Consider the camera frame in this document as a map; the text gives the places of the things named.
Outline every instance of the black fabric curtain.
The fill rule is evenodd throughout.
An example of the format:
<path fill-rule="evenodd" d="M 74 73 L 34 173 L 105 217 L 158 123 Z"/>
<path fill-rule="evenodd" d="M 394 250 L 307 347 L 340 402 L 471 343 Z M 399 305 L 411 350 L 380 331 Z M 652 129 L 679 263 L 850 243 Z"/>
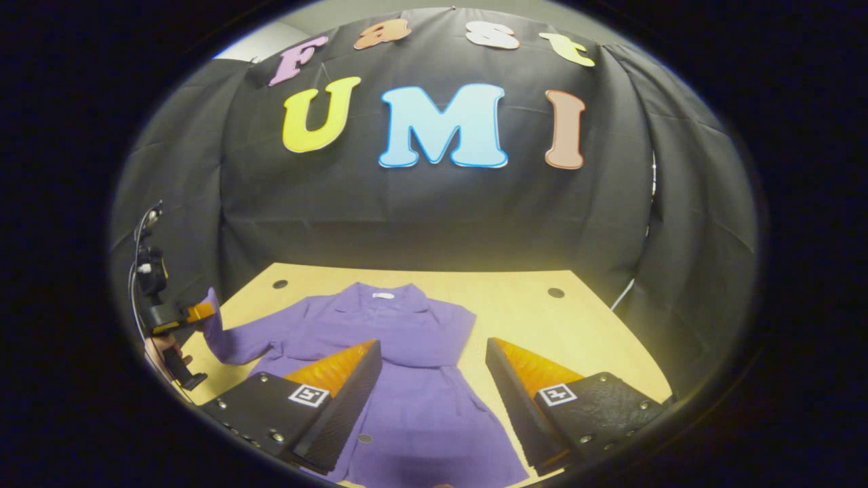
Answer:
<path fill-rule="evenodd" d="M 404 39 L 356 50 L 367 27 L 407 21 Z M 465 24 L 507 25 L 521 47 L 468 41 Z M 560 57 L 549 32 L 582 44 L 594 67 Z M 209 286 L 226 300 L 275 261 L 439 271 L 571 269 L 616 312 L 685 392 L 743 327 L 757 274 L 751 182 L 728 129 L 669 70 L 640 51 L 487 10 L 420 9 L 322 33 L 294 78 L 268 86 L 279 63 L 214 60 L 182 84 L 133 147 L 112 215 L 112 277 L 126 293 L 130 231 L 162 198 L 154 243 L 167 296 Z M 326 85 L 359 76 L 347 124 L 325 148 L 282 143 L 283 101 L 318 89 L 307 119 L 326 120 Z M 389 89 L 418 86 L 441 110 L 468 83 L 502 87 L 503 168 L 383 168 Z M 578 170 L 553 168 L 548 89 L 578 96 Z M 653 164 L 656 162 L 656 191 Z"/>

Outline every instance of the foam letter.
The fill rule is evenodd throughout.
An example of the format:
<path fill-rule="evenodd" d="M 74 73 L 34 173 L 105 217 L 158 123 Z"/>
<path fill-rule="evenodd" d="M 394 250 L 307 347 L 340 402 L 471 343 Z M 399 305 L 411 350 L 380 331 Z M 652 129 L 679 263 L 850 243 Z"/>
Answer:
<path fill-rule="evenodd" d="M 555 108 L 555 136 L 545 161 L 555 168 L 579 169 L 583 159 L 579 154 L 579 117 L 585 104 L 577 97 L 556 89 L 546 90 L 545 97 Z"/>
<path fill-rule="evenodd" d="M 569 40 L 569 37 L 561 36 L 560 34 L 550 34 L 543 32 L 540 34 L 543 39 L 549 39 L 551 47 L 562 58 L 572 61 L 573 63 L 581 64 L 582 66 L 594 66 L 594 61 L 590 58 L 580 55 L 576 49 L 580 51 L 588 51 L 579 43 L 574 43 Z"/>
<path fill-rule="evenodd" d="M 381 23 L 375 23 L 371 27 L 362 30 L 359 34 L 361 37 L 352 47 L 356 49 L 367 49 L 371 46 L 376 46 L 379 43 L 388 43 L 389 41 L 397 41 L 407 37 L 410 34 L 407 29 L 407 21 L 403 18 L 393 18 Z"/>
<path fill-rule="evenodd" d="M 467 30 L 470 31 L 465 34 L 467 38 L 480 46 L 502 49 L 516 49 L 519 46 L 518 39 L 512 36 L 515 32 L 499 23 L 476 20 L 467 23 Z"/>
<path fill-rule="evenodd" d="M 352 87 L 362 82 L 358 76 L 341 78 L 329 83 L 325 91 L 332 94 L 328 117 L 317 130 L 307 130 L 307 110 L 317 95 L 316 89 L 306 89 L 286 99 L 286 118 L 283 121 L 283 145 L 293 153 L 305 153 L 331 144 L 344 131 L 350 111 Z"/>
<path fill-rule="evenodd" d="M 272 81 L 268 82 L 268 86 L 272 87 L 280 82 L 296 76 L 301 70 L 296 67 L 296 64 L 305 64 L 311 60 L 313 49 L 316 46 L 322 46 L 328 42 L 328 37 L 317 37 L 306 43 L 299 44 L 294 48 L 287 49 L 280 53 L 280 66 L 277 67 L 277 73 L 274 74 Z"/>
<path fill-rule="evenodd" d="M 410 149 L 411 130 L 428 161 L 443 159 L 449 141 L 460 129 L 458 148 L 450 155 L 458 166 L 500 168 L 507 156 L 497 140 L 497 101 L 503 89 L 489 84 L 464 85 L 442 113 L 419 87 L 391 89 L 383 94 L 390 105 L 389 147 L 380 165 L 401 168 L 416 164 L 419 154 Z"/>

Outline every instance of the wire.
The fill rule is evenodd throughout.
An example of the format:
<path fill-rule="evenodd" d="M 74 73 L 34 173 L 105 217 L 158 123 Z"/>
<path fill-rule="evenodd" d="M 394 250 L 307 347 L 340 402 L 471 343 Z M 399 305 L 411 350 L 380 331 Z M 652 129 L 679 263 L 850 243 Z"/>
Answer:
<path fill-rule="evenodd" d="M 139 225 L 133 233 L 133 244 L 134 244 L 133 250 L 135 252 L 135 256 L 133 258 L 133 264 L 129 267 L 129 277 L 128 277 L 128 281 L 127 281 L 127 291 L 129 292 L 129 302 L 133 307 L 133 319 L 135 320 L 136 329 L 138 329 L 139 335 L 141 336 L 142 344 L 144 344 L 148 339 L 145 338 L 144 326 L 141 323 L 141 317 L 139 316 L 138 308 L 135 306 L 135 265 L 139 261 L 139 245 L 141 244 L 141 231 L 144 229 L 145 222 L 148 220 L 148 216 L 151 214 L 151 212 L 155 211 L 155 209 L 157 208 L 158 205 L 159 204 L 154 205 L 153 207 L 149 208 L 145 212 L 145 215 L 143 215 L 141 217 L 141 220 L 139 221 Z M 156 342 L 154 341 L 154 337 L 150 336 L 149 338 L 151 339 L 151 346 L 157 352 L 157 355 L 160 356 L 160 362 L 162 363 L 163 369 L 168 371 L 168 367 L 166 366 L 166 355 L 163 354 L 157 348 Z M 154 360 L 153 356 L 151 356 L 151 353 L 148 351 L 147 346 L 145 346 L 145 355 L 148 357 L 148 360 L 151 362 L 151 364 L 154 366 L 157 366 L 157 368 L 159 369 L 159 365 Z M 178 390 L 181 392 L 182 395 L 184 395 L 184 398 L 186 398 L 188 402 L 195 405 L 195 403 L 193 402 L 193 399 L 191 399 L 189 397 L 189 395 L 187 395 L 187 393 L 184 392 L 184 387 L 181 384 L 181 381 L 178 380 L 177 378 L 175 378 L 174 375 L 172 375 L 172 376 L 173 376 L 173 378 L 172 378 L 171 382 L 175 383 L 178 386 Z"/>

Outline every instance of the blue letter m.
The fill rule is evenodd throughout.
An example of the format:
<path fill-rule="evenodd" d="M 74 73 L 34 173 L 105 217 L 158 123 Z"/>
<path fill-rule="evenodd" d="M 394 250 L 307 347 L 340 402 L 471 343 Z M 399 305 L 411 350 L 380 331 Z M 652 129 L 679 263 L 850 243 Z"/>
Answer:
<path fill-rule="evenodd" d="M 391 108 L 389 147 L 380 155 L 381 166 L 412 166 L 419 154 L 410 149 L 411 130 L 429 161 L 443 159 L 452 136 L 461 129 L 458 148 L 450 157 L 458 166 L 500 168 L 506 166 L 506 153 L 497 140 L 497 101 L 503 89 L 489 84 L 464 85 L 442 113 L 419 87 L 391 89 L 383 102 Z"/>

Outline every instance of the yellow letter u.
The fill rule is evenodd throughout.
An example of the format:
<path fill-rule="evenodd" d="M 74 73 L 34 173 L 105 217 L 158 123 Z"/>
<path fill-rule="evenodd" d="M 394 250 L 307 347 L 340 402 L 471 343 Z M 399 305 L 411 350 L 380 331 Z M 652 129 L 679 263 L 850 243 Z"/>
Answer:
<path fill-rule="evenodd" d="M 318 90 L 306 89 L 287 98 L 283 103 L 286 107 L 283 145 L 293 153 L 305 153 L 331 144 L 344 131 L 346 117 L 350 111 L 352 87 L 361 82 L 362 79 L 358 76 L 349 76 L 335 80 L 325 87 L 325 91 L 332 94 L 332 101 L 328 107 L 325 123 L 317 130 L 307 130 L 307 110 Z"/>

